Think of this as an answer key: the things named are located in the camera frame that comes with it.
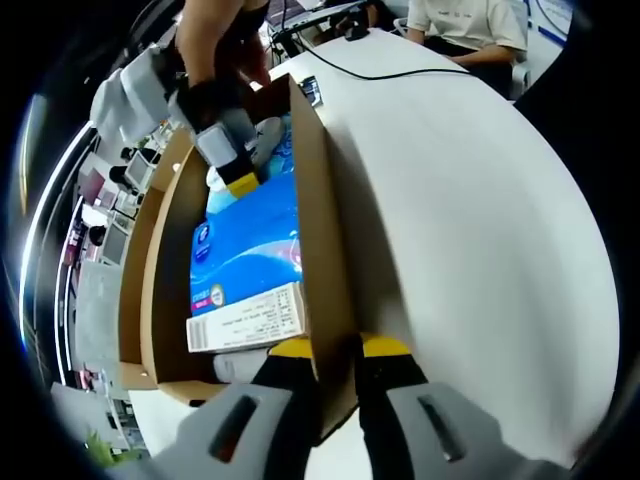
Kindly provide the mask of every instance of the black wristband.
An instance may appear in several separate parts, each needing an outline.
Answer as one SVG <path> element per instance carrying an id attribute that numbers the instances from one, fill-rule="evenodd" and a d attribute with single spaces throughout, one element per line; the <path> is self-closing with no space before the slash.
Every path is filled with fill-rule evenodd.
<path id="1" fill-rule="evenodd" d="M 237 80 L 216 78 L 189 88 L 187 79 L 178 85 L 178 105 L 196 133 L 213 125 L 224 110 L 240 108 Z"/>

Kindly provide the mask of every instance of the black cable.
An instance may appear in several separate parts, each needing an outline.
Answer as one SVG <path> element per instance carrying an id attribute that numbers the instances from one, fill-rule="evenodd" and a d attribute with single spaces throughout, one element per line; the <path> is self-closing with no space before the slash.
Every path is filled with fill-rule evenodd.
<path id="1" fill-rule="evenodd" d="M 133 23 L 131 24 L 131 26 L 129 27 L 129 31 L 127 32 L 127 36 L 126 36 L 126 42 L 127 45 L 125 45 L 124 47 L 124 51 L 125 54 L 128 57 L 132 57 L 131 53 L 129 52 L 130 47 L 132 47 L 132 45 L 129 45 L 129 41 L 131 40 L 131 35 L 133 35 L 134 30 L 138 27 L 138 24 L 142 21 L 142 19 L 147 15 L 147 12 L 149 10 L 151 10 L 152 7 L 155 7 L 158 3 L 158 0 L 151 0 L 141 11 L 140 13 L 138 13 L 138 15 L 136 16 L 135 20 L 133 21 Z"/>
<path id="2" fill-rule="evenodd" d="M 273 50 L 273 40 L 269 37 L 269 48 L 267 50 L 271 50 L 271 68 L 276 66 L 276 56 Z"/>
<path id="3" fill-rule="evenodd" d="M 452 68 L 421 68 L 421 69 L 418 69 L 418 70 L 411 70 L 411 71 L 408 71 L 408 72 L 392 73 L 390 75 L 380 75 L 378 77 L 369 77 L 367 75 L 360 75 L 359 73 L 355 73 L 355 72 L 352 72 L 350 70 L 347 70 L 346 68 L 343 68 L 343 67 L 341 67 L 339 65 L 336 65 L 335 63 L 331 63 L 329 60 L 321 57 L 316 52 L 314 52 L 310 48 L 307 48 L 307 46 L 302 43 L 302 40 L 300 38 L 300 34 L 296 33 L 296 35 L 298 36 L 298 40 L 294 40 L 294 42 L 297 43 L 300 47 L 302 47 L 303 50 L 305 50 L 306 52 L 309 52 L 311 55 L 316 57 L 318 60 L 326 63 L 327 65 L 335 68 L 336 70 L 340 70 L 341 72 L 346 73 L 347 75 L 351 75 L 352 77 L 358 78 L 360 80 L 390 80 L 392 78 L 407 77 L 409 75 L 416 75 L 418 73 L 458 73 L 458 74 L 461 74 L 461 75 L 471 75 L 466 70 L 454 70 Z"/>
<path id="4" fill-rule="evenodd" d="M 287 8 L 289 7 L 287 5 L 287 0 L 283 0 L 283 7 L 282 7 L 282 20 L 280 20 L 280 34 L 282 35 L 282 33 L 284 32 L 284 22 L 287 19 Z"/>

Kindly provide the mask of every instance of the white wall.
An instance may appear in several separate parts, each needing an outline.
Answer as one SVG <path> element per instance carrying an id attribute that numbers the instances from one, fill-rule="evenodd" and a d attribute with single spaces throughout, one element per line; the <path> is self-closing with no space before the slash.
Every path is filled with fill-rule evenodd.
<path id="1" fill-rule="evenodd" d="M 531 71 L 531 84 L 545 72 L 549 65 L 560 55 L 562 48 L 537 30 L 529 29 L 529 50 L 527 64 Z"/>

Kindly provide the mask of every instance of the blue packaging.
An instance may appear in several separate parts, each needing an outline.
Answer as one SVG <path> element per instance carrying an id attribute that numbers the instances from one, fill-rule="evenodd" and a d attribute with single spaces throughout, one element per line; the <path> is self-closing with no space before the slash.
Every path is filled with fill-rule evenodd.
<path id="1" fill-rule="evenodd" d="M 291 114 L 287 113 L 281 118 L 282 123 L 284 123 L 282 140 L 280 140 L 278 146 L 273 150 L 269 161 L 260 169 L 259 174 L 262 178 L 274 178 L 282 173 L 293 171 Z"/>
<path id="2" fill-rule="evenodd" d="M 302 281 L 298 205 L 292 171 L 227 206 L 196 228 L 191 312 L 200 315 Z"/>

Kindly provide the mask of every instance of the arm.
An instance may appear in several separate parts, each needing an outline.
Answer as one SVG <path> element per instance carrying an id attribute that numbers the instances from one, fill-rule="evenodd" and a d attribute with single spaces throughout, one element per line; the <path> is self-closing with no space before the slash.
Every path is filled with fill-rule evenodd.
<path id="1" fill-rule="evenodd" d="M 503 47 L 502 45 L 487 45 L 477 52 L 460 57 L 451 57 L 451 60 L 463 67 L 469 67 L 478 63 L 511 63 L 515 58 L 516 55 L 511 48 Z"/>
<path id="2" fill-rule="evenodd" d="M 428 32 L 431 27 L 431 20 L 424 7 L 424 1 L 410 0 L 409 16 L 407 17 L 407 27 L 409 27 L 407 39 L 420 45 L 424 45 L 425 32 Z"/>
<path id="3" fill-rule="evenodd" d="M 216 47 L 242 5 L 243 0 L 185 1 L 176 44 L 190 86 L 215 78 Z"/>
<path id="4" fill-rule="evenodd" d="M 425 37 L 426 35 L 424 34 L 424 32 L 409 27 L 409 32 L 407 33 L 408 40 L 411 40 L 412 42 L 415 42 L 419 45 L 424 45 Z"/>

